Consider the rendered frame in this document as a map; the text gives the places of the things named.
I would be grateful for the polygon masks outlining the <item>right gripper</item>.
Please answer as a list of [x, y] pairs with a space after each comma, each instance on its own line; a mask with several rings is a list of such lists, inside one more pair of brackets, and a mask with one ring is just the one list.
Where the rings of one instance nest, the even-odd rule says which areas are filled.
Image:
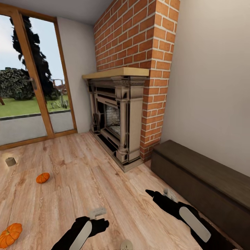
[[165, 212], [169, 213], [169, 205], [171, 200], [165, 196], [163, 196], [162, 194], [160, 194], [158, 191], [152, 191], [152, 190], [145, 190], [151, 197], [153, 197], [153, 201], [161, 208], [163, 209]]

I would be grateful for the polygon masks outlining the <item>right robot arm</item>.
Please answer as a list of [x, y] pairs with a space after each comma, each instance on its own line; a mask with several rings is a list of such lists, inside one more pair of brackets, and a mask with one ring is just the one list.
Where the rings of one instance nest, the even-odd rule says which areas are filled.
[[163, 195], [158, 191], [145, 191], [161, 209], [177, 219], [182, 219], [191, 228], [191, 234], [202, 250], [238, 250], [204, 218], [200, 218], [194, 206], [175, 202], [176, 196], [170, 189], [165, 189]]

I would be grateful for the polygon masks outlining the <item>pillar candle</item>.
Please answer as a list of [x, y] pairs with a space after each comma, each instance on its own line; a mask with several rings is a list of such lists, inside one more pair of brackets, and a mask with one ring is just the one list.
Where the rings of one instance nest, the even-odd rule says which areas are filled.
[[16, 161], [15, 161], [15, 159], [14, 159], [13, 157], [7, 158], [7, 159], [5, 160], [5, 162], [7, 163], [7, 166], [9, 166], [9, 167], [16, 164]]
[[133, 244], [129, 239], [124, 239], [120, 245], [120, 250], [133, 250]]

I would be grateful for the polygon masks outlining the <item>pumpkin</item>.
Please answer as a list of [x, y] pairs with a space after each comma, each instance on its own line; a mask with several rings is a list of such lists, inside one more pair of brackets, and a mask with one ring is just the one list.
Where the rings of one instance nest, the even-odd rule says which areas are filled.
[[49, 178], [50, 178], [49, 173], [42, 173], [41, 175], [39, 175], [36, 178], [36, 182], [39, 183], [39, 184], [42, 184], [42, 183], [46, 182]]
[[22, 224], [14, 223], [7, 227], [0, 235], [0, 248], [7, 248], [17, 240], [22, 233]]

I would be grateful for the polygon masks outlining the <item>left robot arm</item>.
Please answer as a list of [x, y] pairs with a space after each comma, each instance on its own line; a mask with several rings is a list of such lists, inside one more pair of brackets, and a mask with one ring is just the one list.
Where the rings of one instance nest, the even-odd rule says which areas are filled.
[[86, 240], [97, 233], [104, 232], [109, 227], [109, 221], [104, 218], [97, 220], [96, 216], [107, 213], [106, 207], [90, 211], [90, 217], [75, 219], [70, 230], [53, 246], [51, 250], [80, 250]]

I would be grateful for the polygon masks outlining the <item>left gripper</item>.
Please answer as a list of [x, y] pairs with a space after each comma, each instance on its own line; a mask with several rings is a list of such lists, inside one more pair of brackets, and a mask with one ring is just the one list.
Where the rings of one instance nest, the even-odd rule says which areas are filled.
[[104, 218], [99, 220], [92, 220], [95, 224], [95, 231], [92, 236], [95, 236], [97, 233], [104, 232], [107, 227], [109, 227], [109, 221]]

